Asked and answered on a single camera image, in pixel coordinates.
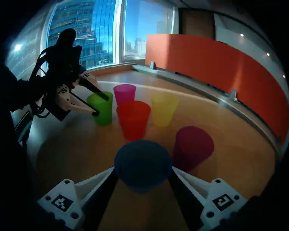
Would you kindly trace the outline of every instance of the window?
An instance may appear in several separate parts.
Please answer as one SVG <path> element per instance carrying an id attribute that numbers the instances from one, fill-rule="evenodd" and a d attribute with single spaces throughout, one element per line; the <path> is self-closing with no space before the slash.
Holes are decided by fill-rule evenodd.
<path id="1" fill-rule="evenodd" d="M 126 0 L 124 60 L 145 59 L 148 34 L 172 33 L 172 4 Z"/>
<path id="2" fill-rule="evenodd" d="M 77 33 L 74 45 L 82 46 L 79 62 L 83 67 L 112 63 L 115 4 L 116 0 L 59 3 L 50 23 L 47 46 L 55 45 L 60 32 L 73 28 Z"/>

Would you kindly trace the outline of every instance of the green cup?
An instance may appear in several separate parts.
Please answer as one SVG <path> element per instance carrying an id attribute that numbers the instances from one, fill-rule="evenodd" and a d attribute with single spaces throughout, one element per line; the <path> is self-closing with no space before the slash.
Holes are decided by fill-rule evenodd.
<path id="1" fill-rule="evenodd" d="M 87 103 L 99 111 L 99 115 L 94 116 L 94 119 L 100 126 L 110 124 L 113 115 L 113 95 L 110 92 L 103 93 L 109 97 L 108 101 L 104 100 L 96 93 L 87 98 Z"/>

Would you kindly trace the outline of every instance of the table surface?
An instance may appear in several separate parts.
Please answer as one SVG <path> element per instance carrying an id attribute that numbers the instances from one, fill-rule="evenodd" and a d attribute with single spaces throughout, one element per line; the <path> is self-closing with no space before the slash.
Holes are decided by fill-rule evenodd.
<path id="1" fill-rule="evenodd" d="M 144 139 L 164 146 L 172 155 L 176 132 L 185 126 L 204 129 L 214 141 L 214 152 L 190 174 L 211 182 L 222 178 L 245 198 L 259 195 L 274 172 L 274 151 L 247 122 L 228 109 L 176 84 L 135 71 L 101 76 L 101 87 L 128 82 L 137 86 L 136 100 L 151 105 L 151 96 L 166 91 L 179 98 L 171 124 L 160 128 L 150 116 Z M 76 88 L 83 99 L 90 94 Z M 113 166 L 117 151 L 128 141 L 122 135 L 113 102 L 112 124 L 96 126 L 90 115 L 71 112 L 63 122 L 53 116 L 34 118 L 28 154 L 36 163 L 36 197 L 40 198 L 61 180 L 75 183 Z M 168 181 L 146 194 L 131 192 L 119 180 L 99 230 L 187 230 Z"/>

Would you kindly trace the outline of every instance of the pink cup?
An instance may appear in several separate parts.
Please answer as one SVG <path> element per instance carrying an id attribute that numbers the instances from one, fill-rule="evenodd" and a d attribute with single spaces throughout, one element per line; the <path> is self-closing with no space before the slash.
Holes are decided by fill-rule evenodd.
<path id="1" fill-rule="evenodd" d="M 113 88 L 116 97 L 117 105 L 126 101 L 134 101 L 136 87 L 131 84 L 121 84 Z"/>
<path id="2" fill-rule="evenodd" d="M 214 143 L 206 131 L 188 126 L 176 134 L 173 148 L 173 166 L 183 171 L 190 171 L 212 155 Z"/>

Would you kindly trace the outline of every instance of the blue cup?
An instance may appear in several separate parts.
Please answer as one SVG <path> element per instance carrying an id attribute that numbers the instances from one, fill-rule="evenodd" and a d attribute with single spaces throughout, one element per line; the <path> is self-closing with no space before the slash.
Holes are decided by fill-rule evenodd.
<path id="1" fill-rule="evenodd" d="M 133 141 L 116 155 L 114 169 L 132 191 L 146 193 L 168 179 L 172 160 L 167 150 L 152 141 Z"/>

